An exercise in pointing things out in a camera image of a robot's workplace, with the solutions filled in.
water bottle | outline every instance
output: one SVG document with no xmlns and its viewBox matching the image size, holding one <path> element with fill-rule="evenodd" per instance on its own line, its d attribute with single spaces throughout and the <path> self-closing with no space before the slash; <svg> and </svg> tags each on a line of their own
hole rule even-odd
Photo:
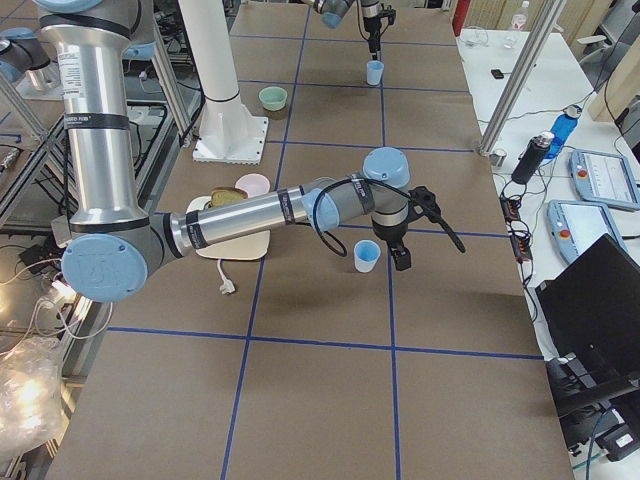
<svg viewBox="0 0 640 480">
<path fill-rule="evenodd" d="M 505 48 L 513 48 L 518 43 L 518 36 L 524 28 L 524 24 L 527 23 L 527 17 L 529 15 L 529 2 L 524 1 L 516 13 L 511 17 L 511 25 L 509 25 L 509 33 L 504 37 Z"/>
<path fill-rule="evenodd" d="M 511 181 L 518 185 L 526 185 L 549 152 L 552 141 L 553 133 L 551 132 L 542 132 L 529 140 L 527 149 L 511 174 Z"/>
<path fill-rule="evenodd" d="M 558 156 L 558 153 L 560 153 L 560 150 L 564 146 L 564 142 L 567 141 L 567 138 L 569 138 L 573 129 L 578 125 L 578 119 L 581 114 L 582 108 L 578 105 L 569 105 L 563 110 L 562 115 L 556 118 L 553 127 L 551 127 L 551 133 L 553 133 L 555 137 L 551 143 L 549 153 L 544 157 L 545 160 L 550 161 Z"/>
</svg>

light blue joint cap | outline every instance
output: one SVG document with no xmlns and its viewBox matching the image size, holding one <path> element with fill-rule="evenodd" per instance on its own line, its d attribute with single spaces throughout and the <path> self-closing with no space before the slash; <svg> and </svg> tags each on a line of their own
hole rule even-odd
<svg viewBox="0 0 640 480">
<path fill-rule="evenodd" d="M 27 27 L 9 28 L 4 32 L 0 32 L 0 37 L 8 38 L 9 40 L 34 40 L 36 37 Z"/>
<path fill-rule="evenodd" d="M 318 195 L 320 195 L 321 191 L 322 190 L 319 188 L 314 188 L 302 197 L 302 205 L 304 205 L 304 209 L 307 212 L 307 218 L 309 219 L 311 226 L 314 228 L 313 206 L 315 205 L 316 199 L 318 198 Z M 325 194 L 322 197 L 316 213 L 318 215 L 318 228 L 320 231 L 326 232 L 327 230 L 331 230 L 332 228 L 336 228 L 340 225 L 340 212 L 329 194 Z"/>
<path fill-rule="evenodd" d="M 33 0 L 53 13 L 80 13 L 102 3 L 102 0 Z"/>
<path fill-rule="evenodd" d="M 156 51 L 156 42 L 131 45 L 122 54 L 125 60 L 151 60 Z"/>
<path fill-rule="evenodd" d="M 409 162 L 404 153 L 397 148 L 382 147 L 371 151 L 364 159 L 362 172 L 365 177 L 379 180 L 395 188 L 409 184 Z"/>
<path fill-rule="evenodd" d="M 2 61 L 0 61 L 0 75 L 4 75 L 4 78 L 6 78 L 9 83 L 17 82 L 20 80 L 20 77 L 22 77 L 20 70 L 9 63 Z"/>
<path fill-rule="evenodd" d="M 342 23 L 342 17 L 335 13 L 327 12 L 322 14 L 322 22 L 329 28 L 338 28 Z"/>
<path fill-rule="evenodd" d="M 97 302 L 119 302 L 142 288 L 147 263 L 129 242 L 102 233 L 76 238 L 62 256 L 62 273 L 78 293 Z"/>
</svg>

red object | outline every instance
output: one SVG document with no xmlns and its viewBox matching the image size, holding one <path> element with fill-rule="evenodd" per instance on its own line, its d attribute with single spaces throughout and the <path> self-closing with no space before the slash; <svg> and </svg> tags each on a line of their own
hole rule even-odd
<svg viewBox="0 0 640 480">
<path fill-rule="evenodd" d="M 460 30 L 464 25 L 464 21 L 467 19 L 467 13 L 469 12 L 469 6 L 471 5 L 471 0 L 459 0 L 458 6 L 456 7 L 456 13 L 453 14 L 453 34 L 456 37 L 460 36 Z"/>
</svg>

blue water bottle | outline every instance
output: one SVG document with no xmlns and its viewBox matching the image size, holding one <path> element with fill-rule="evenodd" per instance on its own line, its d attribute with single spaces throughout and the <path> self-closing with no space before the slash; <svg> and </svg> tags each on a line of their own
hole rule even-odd
<svg viewBox="0 0 640 480">
<path fill-rule="evenodd" d="M 578 125 L 578 119 L 581 114 L 582 108 L 578 105 L 569 105 L 563 110 L 562 115 L 556 118 L 553 127 L 551 127 L 551 133 L 554 135 L 553 142 L 551 142 L 549 153 L 544 157 L 545 162 L 543 162 L 543 165 L 558 156 L 558 153 L 560 153 L 560 150 L 564 146 L 564 142 L 567 141 L 573 129 Z"/>
</svg>

white table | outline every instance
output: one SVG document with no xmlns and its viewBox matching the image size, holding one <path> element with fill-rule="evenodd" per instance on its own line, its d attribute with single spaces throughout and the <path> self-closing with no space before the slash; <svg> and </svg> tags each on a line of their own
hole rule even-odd
<svg viewBox="0 0 640 480">
<path fill-rule="evenodd" d="M 469 33 L 473 32 L 463 31 L 463 38 L 465 34 Z M 488 44 L 486 46 L 469 47 L 459 42 L 459 51 L 463 59 L 469 91 L 473 96 L 476 116 L 483 132 L 487 125 L 486 121 L 491 118 L 508 79 L 508 76 L 505 75 L 504 79 L 496 80 L 490 71 L 497 68 L 504 73 L 511 72 L 527 35 L 527 33 L 523 33 L 516 48 L 509 50 L 502 46 L 505 32 L 487 31 L 487 34 Z M 580 102 L 591 91 L 591 84 L 587 81 L 564 39 L 559 33 L 553 33 L 543 48 L 510 117 L 520 116 L 526 112 L 561 110 L 571 103 Z M 589 97 L 587 106 L 594 97 L 595 94 Z M 502 166 L 494 167 L 496 174 L 494 178 L 498 191 L 502 190 L 505 180 L 509 180 L 511 172 L 518 162 L 518 155 L 526 148 L 529 140 L 541 131 L 549 130 L 558 115 L 559 112 L 546 112 L 507 121 L 496 143 L 496 148 L 502 148 L 507 152 L 507 158 Z M 594 122 L 585 108 L 578 126 L 567 141 L 567 145 L 585 150 L 616 153 L 614 141 L 619 135 L 618 129 L 612 122 Z M 637 181 L 640 179 L 640 165 L 624 139 L 619 139 L 616 145 L 618 150 L 629 159 Z M 543 205 L 543 195 L 527 196 L 520 210 L 522 219 L 530 228 L 534 229 L 535 226 L 532 243 L 534 272 L 530 282 L 531 287 L 537 286 L 543 280 L 554 279 L 567 267 L 567 263 L 560 256 L 554 244 L 547 225 L 546 202 L 553 199 L 580 199 L 569 174 L 568 160 L 570 155 L 571 150 L 565 149 L 555 161 L 555 166 L 552 163 L 543 167 L 544 181 L 548 182 L 545 205 Z M 527 188 L 529 192 L 543 190 L 542 179 L 537 175 L 534 176 Z M 506 195 L 521 193 L 522 190 L 522 186 L 512 184 L 507 188 Z M 629 213 L 613 209 L 611 212 L 623 236 L 640 234 L 640 212 Z M 627 241 L 626 246 L 634 260 L 640 263 L 640 240 Z M 530 267 L 525 265 L 525 274 L 528 274 L 529 271 Z M 553 357 L 557 352 L 555 352 L 543 321 L 536 322 L 536 333 L 545 358 Z M 573 459 L 572 462 L 578 464 L 584 459 L 581 456 Z M 593 480 L 635 479 L 638 471 L 640 471 L 640 454 L 636 452 L 617 463 L 606 460 L 594 461 L 591 478 Z M 584 478 L 584 469 L 576 470 L 575 475 L 577 479 Z"/>
</svg>

